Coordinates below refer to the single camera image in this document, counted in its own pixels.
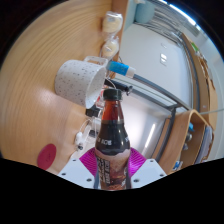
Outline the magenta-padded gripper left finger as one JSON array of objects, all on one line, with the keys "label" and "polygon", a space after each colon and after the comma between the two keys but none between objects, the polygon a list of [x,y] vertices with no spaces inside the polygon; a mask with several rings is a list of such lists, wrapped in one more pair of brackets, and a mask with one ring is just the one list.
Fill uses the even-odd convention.
[{"label": "magenta-padded gripper left finger", "polygon": [[58,176],[78,186],[96,189],[97,161],[94,149],[88,150],[79,158],[72,156]]}]

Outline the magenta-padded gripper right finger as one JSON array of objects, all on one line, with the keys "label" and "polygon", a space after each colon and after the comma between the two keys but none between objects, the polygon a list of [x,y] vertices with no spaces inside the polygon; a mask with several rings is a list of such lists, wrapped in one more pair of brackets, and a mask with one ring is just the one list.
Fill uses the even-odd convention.
[{"label": "magenta-padded gripper right finger", "polygon": [[128,187],[136,189],[144,187],[166,176],[164,170],[155,159],[146,159],[140,152],[131,149],[128,160]]}]

